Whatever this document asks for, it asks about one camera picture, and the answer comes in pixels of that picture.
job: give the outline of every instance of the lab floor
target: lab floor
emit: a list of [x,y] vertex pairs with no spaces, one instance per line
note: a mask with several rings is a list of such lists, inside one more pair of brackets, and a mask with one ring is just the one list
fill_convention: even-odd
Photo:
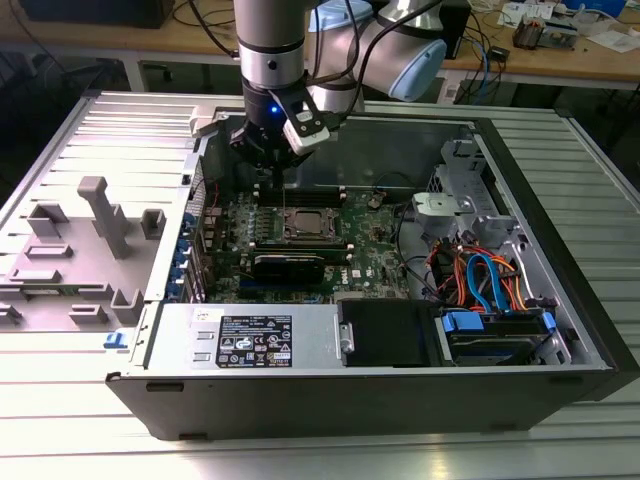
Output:
[[[65,84],[50,59],[36,58],[35,64],[38,66],[36,77],[20,78],[20,74],[14,75],[8,65],[0,61],[0,205],[47,145],[87,85],[92,83],[92,88],[104,90],[128,90],[126,81],[117,74],[105,72],[97,79],[95,74],[85,74]],[[85,66],[87,62],[63,59],[62,64],[70,70]],[[211,67],[211,82],[206,85],[200,65],[168,66],[173,74],[171,82],[165,81],[162,72],[147,72],[152,91],[241,94],[239,67]],[[420,101],[435,102],[439,89],[440,80],[437,80]],[[480,104],[549,108],[556,93],[556,87],[523,85],[516,89],[514,84],[503,83],[495,96],[489,95]],[[623,123],[631,122],[609,156],[631,183],[640,188],[640,157],[637,153],[640,151],[640,115],[636,111],[633,119],[623,116],[623,106],[630,92],[619,92],[613,99],[609,94],[603,90],[564,88],[553,105],[571,112],[601,146],[606,144],[612,128],[620,128],[616,122],[621,119],[625,120]],[[371,99],[386,99],[372,91],[366,91],[365,95]]]

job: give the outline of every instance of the robotic arm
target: robotic arm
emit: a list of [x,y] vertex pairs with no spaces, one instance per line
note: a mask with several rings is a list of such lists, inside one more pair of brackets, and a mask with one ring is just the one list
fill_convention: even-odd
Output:
[[[374,18],[364,0],[234,0],[246,121],[231,146],[271,170],[280,188],[283,171],[300,165],[354,110],[362,85],[418,98],[446,52],[441,1],[394,0]],[[315,79],[304,68],[305,14],[313,8]]]

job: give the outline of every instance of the electronic equipment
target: electronic equipment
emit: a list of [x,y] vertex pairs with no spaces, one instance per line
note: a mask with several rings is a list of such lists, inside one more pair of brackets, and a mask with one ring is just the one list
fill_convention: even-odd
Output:
[[[99,175],[35,202],[2,328],[137,324],[106,384],[166,440],[524,430],[636,379],[492,121],[355,113],[361,85],[331,76],[359,37],[373,63],[351,80],[417,98],[446,48],[407,32],[442,30],[439,2],[322,4],[335,80],[308,93],[316,3],[235,0],[244,104],[189,97],[163,208],[125,217]],[[332,91],[347,122],[315,102]]]
[[570,49],[578,36],[577,29],[566,20],[543,20],[524,15],[513,33],[513,45],[527,50],[537,47]]
[[580,10],[580,8],[600,10],[614,18],[622,13],[626,4],[624,0],[564,0],[562,3],[571,10]]
[[458,56],[460,42],[464,36],[464,29],[471,14],[471,5],[467,0],[444,0],[440,7],[440,21],[442,22],[442,39],[447,44],[447,59]]
[[29,19],[160,28],[175,0],[19,0]]

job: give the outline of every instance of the metal slotted surface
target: metal slotted surface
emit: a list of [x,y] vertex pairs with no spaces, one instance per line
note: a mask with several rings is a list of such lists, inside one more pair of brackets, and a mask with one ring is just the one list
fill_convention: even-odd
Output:
[[[113,147],[121,148],[117,152],[122,153],[122,148],[134,152],[146,145],[158,150],[188,150],[186,113],[192,105],[209,99],[105,94],[84,111],[84,121],[73,126],[60,148]],[[383,105],[371,104],[368,108],[382,111]],[[481,114],[493,119],[627,344],[640,359],[640,251],[636,241],[640,216],[630,201],[631,193],[621,190],[625,185],[617,173],[610,170],[608,161],[596,158],[597,151],[572,128],[570,121],[544,110],[428,105],[385,106],[384,110],[460,118]],[[132,127],[134,122],[122,122],[120,115],[140,121]],[[153,146],[146,144],[147,139],[153,139]],[[82,152],[75,149],[67,154]],[[126,169],[119,170],[127,174],[115,175],[109,188],[122,189],[113,195],[127,208],[144,203],[127,187],[140,187],[136,182],[148,179],[145,188],[156,195],[159,192],[155,189],[170,188],[163,183],[169,177],[163,175],[175,176],[179,172],[173,166],[179,160],[171,159],[174,153],[165,152],[171,158],[163,159],[147,158],[151,155],[141,153],[142,158],[130,161],[118,158],[120,153],[108,150],[98,158],[111,155],[111,162],[120,161],[119,168]],[[86,160],[74,165],[74,158]],[[93,152],[89,157],[55,159],[56,169],[43,172],[48,178],[46,186],[73,185],[72,177],[65,175],[77,175],[80,167],[103,171],[100,165],[105,162],[95,160]],[[64,189],[50,191],[51,195],[65,193]],[[152,195],[142,198],[151,202]],[[154,203],[161,201],[160,195],[153,197]],[[2,233],[10,225],[18,231],[18,220],[7,222]],[[1,245],[7,248],[4,240]],[[142,423],[103,385],[105,371],[117,371],[128,360],[126,353],[105,353],[103,341],[103,335],[95,333],[0,335],[0,365],[4,367],[0,370],[3,478],[35,478],[64,469],[65,478],[90,475],[112,479],[116,468],[118,475],[124,473],[127,478],[145,475],[227,480],[640,475],[640,383],[603,402],[569,406],[529,432],[161,442],[150,437]]]

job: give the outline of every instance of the warning label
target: warning label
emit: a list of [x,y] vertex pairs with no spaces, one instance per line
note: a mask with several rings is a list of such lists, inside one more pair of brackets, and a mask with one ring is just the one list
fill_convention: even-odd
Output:
[[291,367],[291,316],[226,316],[220,322],[220,368]]

